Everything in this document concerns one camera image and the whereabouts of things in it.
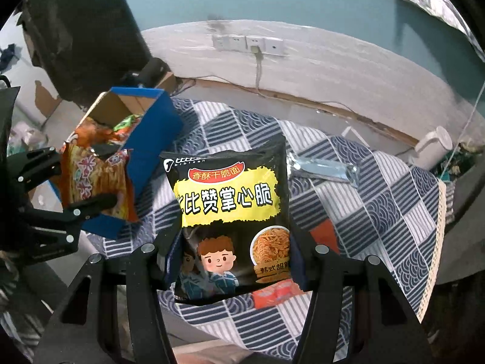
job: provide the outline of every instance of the black clamp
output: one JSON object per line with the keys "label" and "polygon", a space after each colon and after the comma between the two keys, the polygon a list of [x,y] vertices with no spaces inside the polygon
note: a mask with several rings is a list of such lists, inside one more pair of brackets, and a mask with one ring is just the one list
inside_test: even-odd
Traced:
{"label": "black clamp", "polygon": [[[126,284],[129,329],[135,362],[176,364],[159,305],[157,289],[164,272],[157,265],[169,252],[174,233],[161,233],[131,255],[104,260],[90,257],[69,287],[68,296],[54,313],[35,355],[35,364],[53,362],[125,363],[112,315],[113,284]],[[325,245],[316,245],[313,257],[319,267],[293,363],[333,362],[340,328],[343,288],[353,289],[352,324],[347,357],[343,363],[432,363],[424,331],[406,297],[377,256],[353,260],[338,256]],[[69,308],[86,313],[69,322]]]}
{"label": "black clamp", "polygon": [[19,265],[30,265],[74,253],[78,250],[81,226],[85,220],[102,210],[114,207],[114,194],[99,194],[70,204],[63,212],[39,210],[32,207],[28,192],[55,175],[61,174],[61,156],[53,147],[17,153],[7,158],[10,200],[17,231],[4,237]]}

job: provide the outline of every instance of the screw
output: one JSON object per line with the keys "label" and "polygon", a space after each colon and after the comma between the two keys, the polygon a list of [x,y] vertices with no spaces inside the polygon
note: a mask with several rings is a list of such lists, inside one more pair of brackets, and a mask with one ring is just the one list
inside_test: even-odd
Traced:
{"label": "screw", "polygon": [[367,261],[372,265],[379,265],[379,263],[381,262],[381,259],[379,259],[379,257],[377,256],[371,255],[367,258]]}
{"label": "screw", "polygon": [[327,254],[329,252],[329,248],[328,246],[325,246],[325,245],[317,245],[315,247],[315,250],[317,251],[317,253],[319,254]]}
{"label": "screw", "polygon": [[153,245],[153,244],[144,244],[142,246],[142,252],[143,253],[153,252],[154,249],[155,249],[155,245]]}
{"label": "screw", "polygon": [[100,262],[102,259],[102,256],[99,253],[95,253],[89,256],[89,262],[91,264],[96,264],[97,262]]}

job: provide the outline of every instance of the orange snack bag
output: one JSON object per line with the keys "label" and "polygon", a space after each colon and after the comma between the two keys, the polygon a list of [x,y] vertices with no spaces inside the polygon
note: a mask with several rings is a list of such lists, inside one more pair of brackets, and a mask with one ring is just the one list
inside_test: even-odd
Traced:
{"label": "orange snack bag", "polygon": [[89,117],[76,127],[74,133],[77,134],[77,146],[83,148],[97,143],[107,143],[110,139],[116,138],[113,130],[96,123]]}
{"label": "orange snack bag", "polygon": [[113,193],[118,203],[102,213],[129,222],[138,221],[133,185],[126,172],[128,160],[127,149],[103,161],[94,156],[90,149],[66,142],[61,159],[62,175],[58,183],[62,206],[86,200],[93,195]]}

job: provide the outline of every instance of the orange packet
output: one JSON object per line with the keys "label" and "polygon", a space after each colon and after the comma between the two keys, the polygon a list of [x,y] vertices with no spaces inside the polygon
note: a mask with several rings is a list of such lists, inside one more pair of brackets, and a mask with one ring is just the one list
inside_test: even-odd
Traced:
{"label": "orange packet", "polygon": [[272,307],[304,293],[293,279],[286,279],[253,292],[254,307],[256,309]]}

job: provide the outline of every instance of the yellow label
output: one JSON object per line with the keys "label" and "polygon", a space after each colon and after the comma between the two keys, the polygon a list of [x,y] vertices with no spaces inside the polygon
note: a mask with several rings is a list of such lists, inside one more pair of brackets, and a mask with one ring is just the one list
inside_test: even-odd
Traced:
{"label": "yellow label", "polygon": [[207,225],[216,220],[263,221],[279,213],[280,199],[275,192],[278,182],[274,171],[259,167],[227,178],[215,183],[193,179],[175,183],[174,193],[182,209],[183,227]]}

